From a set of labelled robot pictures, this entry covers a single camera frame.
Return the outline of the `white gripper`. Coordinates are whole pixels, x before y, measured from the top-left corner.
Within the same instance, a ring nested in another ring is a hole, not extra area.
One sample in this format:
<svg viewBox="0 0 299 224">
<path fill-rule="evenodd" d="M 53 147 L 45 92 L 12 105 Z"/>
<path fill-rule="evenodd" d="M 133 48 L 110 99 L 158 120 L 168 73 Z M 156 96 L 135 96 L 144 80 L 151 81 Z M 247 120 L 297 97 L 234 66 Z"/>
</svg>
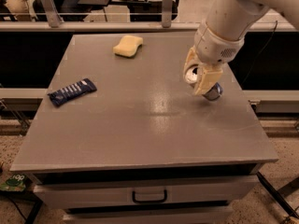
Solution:
<svg viewBox="0 0 299 224">
<path fill-rule="evenodd" d="M 221 38 L 203 21 L 195 33 L 194 47 L 189 49 L 183 67 L 184 80 L 188 84 L 196 83 L 193 93 L 204 95 L 209 92 L 223 74 L 222 67 L 216 64 L 232 61 L 243 45 L 243 38 L 233 41 Z M 202 63 L 208 64 L 198 67 L 197 57 Z"/>
</svg>

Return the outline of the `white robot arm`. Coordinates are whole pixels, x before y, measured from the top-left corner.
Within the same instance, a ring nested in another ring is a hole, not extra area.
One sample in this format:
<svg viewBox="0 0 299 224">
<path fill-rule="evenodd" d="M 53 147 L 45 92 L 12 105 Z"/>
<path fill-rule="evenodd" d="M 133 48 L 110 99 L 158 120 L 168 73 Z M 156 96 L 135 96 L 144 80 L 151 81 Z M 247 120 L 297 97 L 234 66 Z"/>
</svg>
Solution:
<svg viewBox="0 0 299 224">
<path fill-rule="evenodd" d="M 183 68 L 184 80 L 195 95 L 209 93 L 243 47 L 249 28 L 274 9 L 299 28 L 299 0 L 215 0 L 194 35 Z"/>
</svg>

